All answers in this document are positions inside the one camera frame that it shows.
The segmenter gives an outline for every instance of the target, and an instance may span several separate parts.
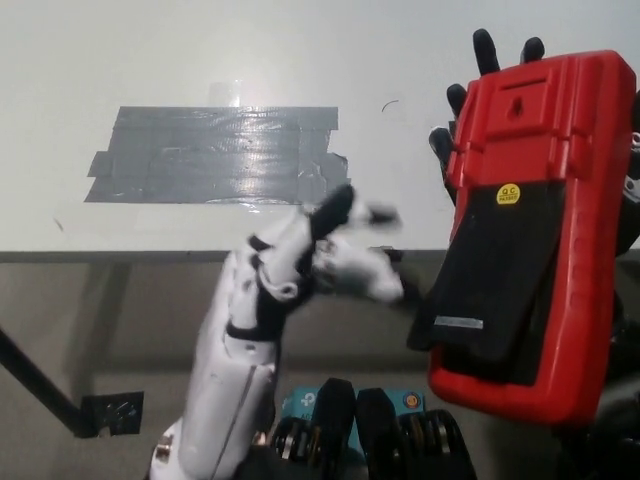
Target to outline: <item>white robotic hand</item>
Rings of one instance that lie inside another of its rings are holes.
[[[347,185],[227,256],[198,336],[186,408],[154,449],[150,480],[233,478],[265,423],[287,316],[317,285],[384,302],[402,296],[384,253],[351,248],[332,233],[396,221],[395,210],[359,202]]]

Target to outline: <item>gray duct tape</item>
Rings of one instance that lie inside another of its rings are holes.
[[[336,107],[121,107],[116,128],[337,130]]]
[[[336,108],[122,107],[86,202],[316,203],[348,182]]]

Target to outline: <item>white table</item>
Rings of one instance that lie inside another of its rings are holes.
[[[83,203],[121,106],[338,107],[330,151],[404,220],[354,242],[442,251],[453,209],[427,134],[450,119],[447,86],[477,76],[472,32],[503,65],[540,36],[549,55],[614,49],[640,70],[638,19],[606,0],[5,0],[0,260],[219,259],[292,208]]]

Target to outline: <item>floor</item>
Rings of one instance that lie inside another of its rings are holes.
[[[622,267],[621,294],[633,298],[637,265]],[[140,435],[76,440],[0,369],[0,477],[141,480],[152,446],[180,415],[218,270],[216,264],[3,266],[0,325],[47,375],[76,399],[143,390],[145,405]],[[640,312],[635,303],[631,314]],[[280,398],[328,376],[356,386],[424,389],[424,358],[404,349],[408,326],[409,319],[369,304],[315,301],[289,323]],[[556,444],[547,432],[447,408],[480,480],[550,478]]]

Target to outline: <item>qc sticker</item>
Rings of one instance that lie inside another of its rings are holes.
[[[513,205],[520,200],[520,187],[515,183],[507,183],[498,190],[496,202],[498,205]]]

